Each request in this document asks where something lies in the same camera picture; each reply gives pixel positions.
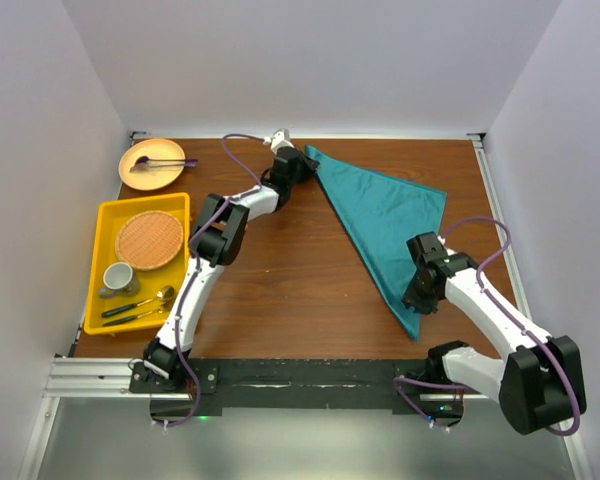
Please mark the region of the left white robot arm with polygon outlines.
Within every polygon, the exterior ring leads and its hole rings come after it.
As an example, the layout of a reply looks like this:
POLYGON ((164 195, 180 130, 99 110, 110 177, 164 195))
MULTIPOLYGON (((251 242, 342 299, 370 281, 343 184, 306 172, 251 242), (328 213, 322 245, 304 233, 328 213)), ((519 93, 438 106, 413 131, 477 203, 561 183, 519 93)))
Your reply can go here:
POLYGON ((232 196, 207 196, 189 239, 183 284, 167 320, 143 353, 144 368, 163 391, 180 390, 190 376, 187 356, 198 321, 215 283, 236 260, 248 223, 280 210, 292 189, 313 177, 318 166, 299 149, 283 146, 251 189, 232 196))

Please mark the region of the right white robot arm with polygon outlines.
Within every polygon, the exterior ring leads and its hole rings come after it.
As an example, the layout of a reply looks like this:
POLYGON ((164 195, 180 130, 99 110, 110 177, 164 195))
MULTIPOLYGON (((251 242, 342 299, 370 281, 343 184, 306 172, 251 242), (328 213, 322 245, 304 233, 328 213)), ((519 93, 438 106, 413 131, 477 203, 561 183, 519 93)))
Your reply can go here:
POLYGON ((427 315, 448 301, 498 353, 490 358, 462 341, 434 347, 425 361, 426 387, 439 393, 467 388, 485 395, 521 435, 541 429, 575 433, 587 408, 577 344, 532 322, 489 282, 482 265, 447 248, 435 233, 413 237, 407 248, 416 271, 404 304, 427 315), (562 422, 569 422, 569 428, 558 429, 562 422))

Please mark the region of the teal cloth napkin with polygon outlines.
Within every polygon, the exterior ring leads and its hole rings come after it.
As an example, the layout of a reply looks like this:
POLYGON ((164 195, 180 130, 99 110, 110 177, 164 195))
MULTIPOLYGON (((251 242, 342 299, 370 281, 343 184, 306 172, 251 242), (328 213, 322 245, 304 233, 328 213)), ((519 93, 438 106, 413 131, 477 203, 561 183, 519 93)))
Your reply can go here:
POLYGON ((377 290, 409 337, 420 337, 420 315, 403 294, 416 272, 407 241, 439 230, 447 194, 334 159, 313 146, 317 181, 377 290))

